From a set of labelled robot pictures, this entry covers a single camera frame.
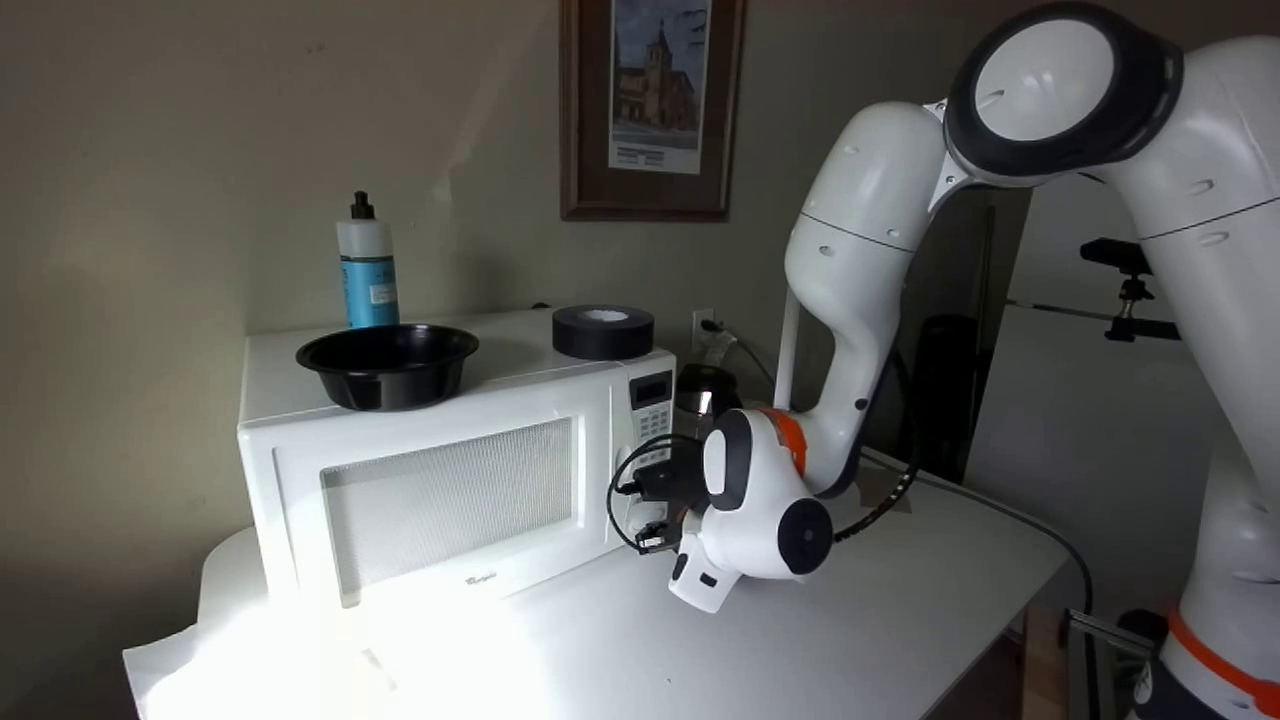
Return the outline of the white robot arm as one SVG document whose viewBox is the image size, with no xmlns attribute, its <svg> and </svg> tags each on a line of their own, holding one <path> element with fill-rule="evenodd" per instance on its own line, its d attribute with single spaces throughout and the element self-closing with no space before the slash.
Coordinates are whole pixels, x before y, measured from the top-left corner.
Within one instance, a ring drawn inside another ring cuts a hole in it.
<svg viewBox="0 0 1280 720">
<path fill-rule="evenodd" d="M 1142 674 L 1142 715 L 1280 720 L 1280 41 L 1181 49 L 1067 0 L 992 30 L 931 102 L 861 109 L 791 225 L 788 291 L 830 342 L 810 407 L 737 407 L 698 444 L 704 503 L 670 596 L 717 613 L 745 580 L 804 580 L 838 542 L 829 500 L 898 329 L 909 266 L 962 190 L 1022 190 L 1031 304 L 1110 266 L 1156 285 L 1223 415 L 1194 559 Z"/>
</svg>

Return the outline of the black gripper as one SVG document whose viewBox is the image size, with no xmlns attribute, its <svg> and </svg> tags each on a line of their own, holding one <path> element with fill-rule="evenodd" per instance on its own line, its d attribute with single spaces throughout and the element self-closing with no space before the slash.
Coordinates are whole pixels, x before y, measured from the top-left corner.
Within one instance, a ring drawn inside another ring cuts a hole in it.
<svg viewBox="0 0 1280 720">
<path fill-rule="evenodd" d="M 709 510 L 704 444 L 679 434 L 656 436 L 640 452 L 630 481 L 640 486 L 640 500 L 660 510 L 656 521 L 640 525 L 637 545 L 645 554 L 674 549 L 685 518 L 698 518 Z"/>
</svg>

